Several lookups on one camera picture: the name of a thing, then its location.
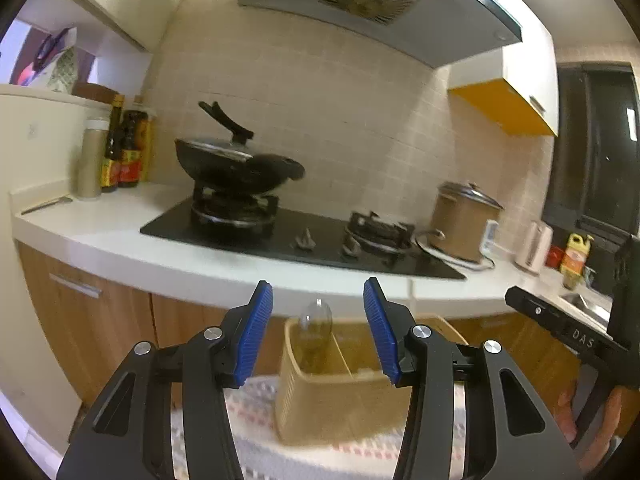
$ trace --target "black glass cooktop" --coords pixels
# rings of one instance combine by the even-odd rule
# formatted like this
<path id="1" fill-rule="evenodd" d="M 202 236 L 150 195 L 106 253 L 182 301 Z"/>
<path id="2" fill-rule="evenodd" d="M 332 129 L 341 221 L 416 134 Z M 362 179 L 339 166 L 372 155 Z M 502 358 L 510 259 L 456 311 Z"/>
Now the black glass cooktop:
<path id="1" fill-rule="evenodd" d="M 146 224 L 140 232 L 167 240 L 279 260 L 369 272 L 466 279 L 452 267 L 417 248 L 406 254 L 384 254 L 367 251 L 363 246 L 357 257 L 345 256 L 342 245 L 348 223 L 342 220 L 278 209 L 273 229 L 258 233 L 243 228 L 202 224 L 192 218 L 191 203 L 191 198 L 179 203 Z M 312 251 L 302 250 L 296 244 L 296 236 L 302 235 L 305 229 L 309 229 L 316 243 Z"/>

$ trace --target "wok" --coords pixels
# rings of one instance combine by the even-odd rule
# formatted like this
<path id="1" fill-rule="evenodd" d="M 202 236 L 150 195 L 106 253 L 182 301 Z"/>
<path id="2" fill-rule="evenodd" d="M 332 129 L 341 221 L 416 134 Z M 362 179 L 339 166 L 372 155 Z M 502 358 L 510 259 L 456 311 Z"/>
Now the wok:
<path id="1" fill-rule="evenodd" d="M 217 102 L 200 107 L 233 134 L 231 142 L 217 139 L 175 139 L 180 165 L 196 184 L 232 194 L 260 195 L 299 180 L 305 168 L 274 153 L 254 153 L 246 146 L 254 133 L 233 122 Z"/>

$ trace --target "white kettle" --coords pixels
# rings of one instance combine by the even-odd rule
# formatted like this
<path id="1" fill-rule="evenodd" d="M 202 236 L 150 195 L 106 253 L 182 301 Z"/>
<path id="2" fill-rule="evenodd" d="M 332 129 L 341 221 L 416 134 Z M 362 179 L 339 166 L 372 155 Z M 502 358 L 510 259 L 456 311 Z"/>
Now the white kettle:
<path id="1" fill-rule="evenodd" d="M 545 264 L 546 254 L 551 247 L 553 233 L 553 229 L 544 222 L 532 221 L 527 229 L 522 247 L 516 255 L 517 266 L 533 274 L 539 274 Z"/>

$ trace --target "silver bolt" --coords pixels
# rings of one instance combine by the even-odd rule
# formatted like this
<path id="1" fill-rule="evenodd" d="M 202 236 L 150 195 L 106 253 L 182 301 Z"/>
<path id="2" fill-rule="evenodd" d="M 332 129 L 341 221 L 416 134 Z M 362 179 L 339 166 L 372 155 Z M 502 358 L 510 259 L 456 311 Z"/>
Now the silver bolt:
<path id="1" fill-rule="evenodd" d="M 216 339 L 220 339 L 222 337 L 222 330 L 217 326 L 212 326 L 211 328 L 207 328 L 204 331 L 204 339 L 208 339 L 209 341 L 215 341 Z"/>
<path id="2" fill-rule="evenodd" d="M 419 337 L 420 339 L 431 337 L 431 328 L 429 328 L 428 326 L 416 325 L 411 329 L 411 332 L 413 332 L 414 335 L 416 337 Z"/>
<path id="3" fill-rule="evenodd" d="M 502 346 L 500 346 L 500 343 L 497 341 L 489 339 L 489 341 L 484 342 L 484 349 L 489 352 L 489 354 L 499 354 Z"/>
<path id="4" fill-rule="evenodd" d="M 133 349 L 133 351 L 137 355 L 148 354 L 150 350 L 151 350 L 151 343 L 149 341 L 141 341 Z"/>

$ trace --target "bottle cap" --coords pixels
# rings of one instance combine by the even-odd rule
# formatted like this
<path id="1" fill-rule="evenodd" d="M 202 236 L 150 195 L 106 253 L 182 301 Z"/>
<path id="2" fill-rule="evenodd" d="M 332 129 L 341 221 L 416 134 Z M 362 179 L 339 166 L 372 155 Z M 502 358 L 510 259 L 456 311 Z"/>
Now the bottle cap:
<path id="1" fill-rule="evenodd" d="M 109 130 L 109 121 L 106 119 L 89 119 L 86 122 L 88 130 Z"/>

